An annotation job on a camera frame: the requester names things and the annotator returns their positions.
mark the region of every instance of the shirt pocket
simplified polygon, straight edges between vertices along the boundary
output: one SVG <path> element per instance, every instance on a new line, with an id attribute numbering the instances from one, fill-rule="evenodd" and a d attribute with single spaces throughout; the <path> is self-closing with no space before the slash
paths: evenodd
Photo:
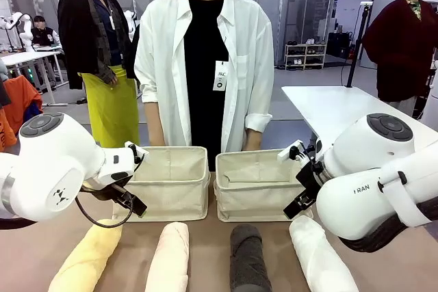
<path id="1" fill-rule="evenodd" d="M 248 80 L 248 55 L 237 57 L 237 81 L 238 89 L 246 89 Z"/>

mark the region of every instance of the white strap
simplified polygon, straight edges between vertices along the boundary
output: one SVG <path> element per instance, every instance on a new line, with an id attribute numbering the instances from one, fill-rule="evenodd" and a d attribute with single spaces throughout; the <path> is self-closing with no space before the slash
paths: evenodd
<path id="1" fill-rule="evenodd" d="M 431 222 L 418 208 L 402 184 L 400 177 L 383 185 L 383 194 L 396 211 L 401 222 L 417 227 Z"/>

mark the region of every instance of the brown tabletop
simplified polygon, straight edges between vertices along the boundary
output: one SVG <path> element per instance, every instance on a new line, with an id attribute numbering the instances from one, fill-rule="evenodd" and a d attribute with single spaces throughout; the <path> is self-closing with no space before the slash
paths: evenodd
<path id="1" fill-rule="evenodd" d="M 81 200 L 93 217 L 111 217 L 111 202 L 99 202 L 89 195 L 82 195 Z M 165 225 L 125 224 L 120 243 L 95 291 L 144 292 L 149 265 Z M 217 219 L 216 202 L 210 193 L 207 218 L 188 222 L 188 292 L 229 291 L 229 235 L 236 225 Z M 273 291 L 309 291 L 289 236 L 289 224 L 254 225 L 263 237 L 263 253 Z M 47 291 L 51 279 L 89 227 L 91 223 L 72 204 L 65 213 L 48 222 L 1 231 L 0 291 Z M 350 268 L 361 292 L 438 289 L 438 244 L 423 228 L 406 230 L 386 248 L 373 254 L 353 252 L 336 237 L 329 233 L 327 236 Z"/>

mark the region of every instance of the gray pants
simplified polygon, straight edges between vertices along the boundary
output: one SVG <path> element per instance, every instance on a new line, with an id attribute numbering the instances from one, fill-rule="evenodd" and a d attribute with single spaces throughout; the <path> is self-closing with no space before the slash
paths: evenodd
<path id="1" fill-rule="evenodd" d="M 403 112 L 404 114 L 407 114 L 408 116 L 413 115 L 413 110 L 415 109 L 415 104 L 417 102 L 417 97 L 411 97 L 405 101 L 400 102 L 385 102 L 388 105 L 391 105 L 394 109 L 399 110 L 400 112 Z"/>

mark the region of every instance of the orange cloth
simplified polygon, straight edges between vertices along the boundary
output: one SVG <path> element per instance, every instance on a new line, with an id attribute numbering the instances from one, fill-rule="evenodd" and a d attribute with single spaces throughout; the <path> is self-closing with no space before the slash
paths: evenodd
<path id="1" fill-rule="evenodd" d="M 42 98 L 33 85 L 24 76 L 9 79 L 3 82 L 6 92 L 11 100 L 9 105 L 3 106 L 9 125 L 15 134 L 23 125 L 23 115 L 26 109 L 35 102 L 39 109 Z"/>
<path id="2" fill-rule="evenodd" d="M 15 134 L 9 125 L 8 119 L 6 119 L 5 111 L 0 109 L 0 152 L 3 152 L 6 146 L 15 144 Z"/>

